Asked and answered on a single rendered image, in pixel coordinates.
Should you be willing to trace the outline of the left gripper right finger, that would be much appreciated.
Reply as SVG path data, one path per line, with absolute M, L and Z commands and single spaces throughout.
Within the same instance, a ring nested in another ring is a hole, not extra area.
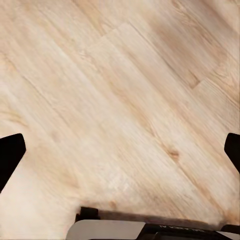
M 227 135 L 224 151 L 240 173 L 240 135 L 229 133 Z

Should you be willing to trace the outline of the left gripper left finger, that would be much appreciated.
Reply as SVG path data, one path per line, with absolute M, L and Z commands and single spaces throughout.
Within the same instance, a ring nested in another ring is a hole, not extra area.
M 0 193 L 26 152 L 21 133 L 0 138 Z

